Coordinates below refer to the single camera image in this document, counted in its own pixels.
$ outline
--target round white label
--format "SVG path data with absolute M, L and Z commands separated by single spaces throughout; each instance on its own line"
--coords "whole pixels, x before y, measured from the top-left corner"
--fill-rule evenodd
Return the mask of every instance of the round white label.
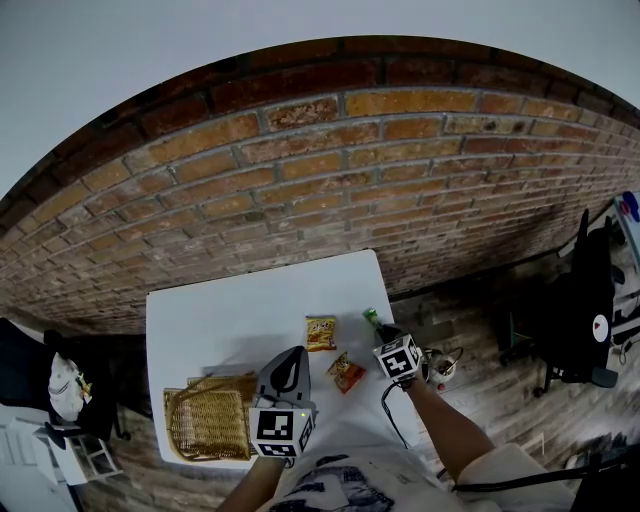
M 593 337 L 596 341 L 602 343 L 607 339 L 609 334 L 609 323 L 604 315 L 598 315 L 593 319 Z

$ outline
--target forearm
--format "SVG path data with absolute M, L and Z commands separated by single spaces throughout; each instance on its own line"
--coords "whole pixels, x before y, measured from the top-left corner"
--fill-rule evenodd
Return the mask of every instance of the forearm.
M 471 462 L 494 449 L 480 427 L 447 404 L 423 381 L 414 381 L 407 393 L 440 460 L 455 481 Z
M 273 498 L 284 469 L 284 459 L 258 457 L 218 512 L 255 512 Z

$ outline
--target snack bag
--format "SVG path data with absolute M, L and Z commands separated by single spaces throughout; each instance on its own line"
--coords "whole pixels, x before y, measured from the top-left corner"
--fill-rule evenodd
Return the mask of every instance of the snack bag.
M 333 331 L 336 327 L 335 316 L 307 317 L 307 351 L 335 350 Z
M 349 361 L 347 353 L 344 352 L 333 362 L 327 373 L 334 376 L 333 381 L 336 386 L 343 395 L 346 395 L 364 377 L 367 370 Z

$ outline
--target person's right arm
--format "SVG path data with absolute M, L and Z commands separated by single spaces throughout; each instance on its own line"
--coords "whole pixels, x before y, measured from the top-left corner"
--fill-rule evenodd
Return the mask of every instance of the person's right arm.
M 480 427 L 429 389 L 423 380 L 414 379 L 407 394 L 440 460 L 456 482 L 464 468 L 495 448 Z

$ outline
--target yellow snack bag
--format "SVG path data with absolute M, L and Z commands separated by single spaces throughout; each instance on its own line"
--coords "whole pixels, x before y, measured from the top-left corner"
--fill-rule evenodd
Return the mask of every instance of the yellow snack bag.
M 335 316 L 308 316 L 307 351 L 335 350 L 333 332 L 336 327 Z

